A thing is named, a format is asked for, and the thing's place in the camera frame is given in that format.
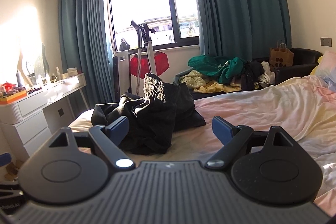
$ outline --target bed sheet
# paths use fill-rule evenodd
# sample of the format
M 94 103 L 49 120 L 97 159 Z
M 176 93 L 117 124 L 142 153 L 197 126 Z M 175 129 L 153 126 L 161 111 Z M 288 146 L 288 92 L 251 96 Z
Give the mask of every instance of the bed sheet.
M 283 127 L 312 156 L 323 171 L 316 199 L 329 215 L 336 208 L 336 93 L 319 77 L 292 78 L 263 90 L 223 94 L 195 101 L 206 126 L 173 134 L 172 146 L 164 155 L 128 154 L 137 164 L 142 160 L 205 161 L 222 144 L 212 133 L 211 120 L 218 115 L 233 125 L 245 124 L 258 131 Z M 83 113 L 70 127 L 87 131 L 92 110 Z

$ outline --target paper bag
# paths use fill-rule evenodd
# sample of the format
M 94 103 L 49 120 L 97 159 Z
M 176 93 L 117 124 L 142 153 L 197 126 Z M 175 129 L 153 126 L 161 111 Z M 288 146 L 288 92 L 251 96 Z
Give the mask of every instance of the paper bag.
M 277 48 L 271 48 L 269 52 L 269 63 L 275 68 L 290 67 L 293 65 L 294 53 L 287 49 L 285 43 Z

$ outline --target yellow cloth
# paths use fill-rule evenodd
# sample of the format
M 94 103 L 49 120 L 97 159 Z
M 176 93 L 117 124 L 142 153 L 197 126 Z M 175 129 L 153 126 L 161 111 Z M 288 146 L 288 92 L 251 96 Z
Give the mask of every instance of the yellow cloth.
M 241 85 L 239 84 L 234 84 L 231 82 L 230 85 L 223 85 L 219 84 L 218 82 L 212 80 L 210 81 L 206 86 L 201 86 L 198 89 L 194 89 L 195 92 L 200 92 L 200 93 L 217 93 L 217 92 L 225 92 L 225 93 L 230 93 L 234 91 L 241 91 Z M 254 85 L 255 89 L 259 88 L 259 85 L 256 84 Z
M 189 89 L 198 89 L 201 86 L 206 86 L 208 82 L 209 78 L 196 70 L 180 77 L 180 83 L 186 83 Z
M 323 55 L 317 60 L 317 63 L 320 63 L 320 62 L 322 61 L 322 58 L 323 58 Z M 313 70 L 312 70 L 312 72 L 310 73 L 310 75 L 315 75 L 315 72 L 316 72 L 316 70 L 317 70 L 317 67 L 318 67 L 318 66 L 316 66 L 315 68 L 313 68 Z

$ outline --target black pants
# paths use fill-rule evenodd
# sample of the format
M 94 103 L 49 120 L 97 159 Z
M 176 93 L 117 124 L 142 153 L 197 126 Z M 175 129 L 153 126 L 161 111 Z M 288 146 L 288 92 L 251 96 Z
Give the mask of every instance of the black pants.
M 185 83 L 164 83 L 158 76 L 146 74 L 145 97 L 124 94 L 119 103 L 96 105 L 93 125 L 109 125 L 120 116 L 129 119 L 129 132 L 119 148 L 134 154 L 164 154 L 171 146 L 175 131 L 204 126 L 204 118 L 195 110 L 194 99 Z

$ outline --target teal curtain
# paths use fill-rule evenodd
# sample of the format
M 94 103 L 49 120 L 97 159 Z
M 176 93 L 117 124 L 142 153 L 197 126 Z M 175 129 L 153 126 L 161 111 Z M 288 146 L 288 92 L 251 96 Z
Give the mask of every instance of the teal curtain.
M 268 57 L 279 40 L 291 48 L 287 0 L 198 0 L 198 6 L 206 55 Z
M 59 0 L 59 33 L 63 71 L 77 67 L 85 73 L 90 107 L 114 102 L 112 54 L 106 42 L 103 0 Z M 80 101 L 81 98 L 77 102 L 73 98 L 73 108 Z

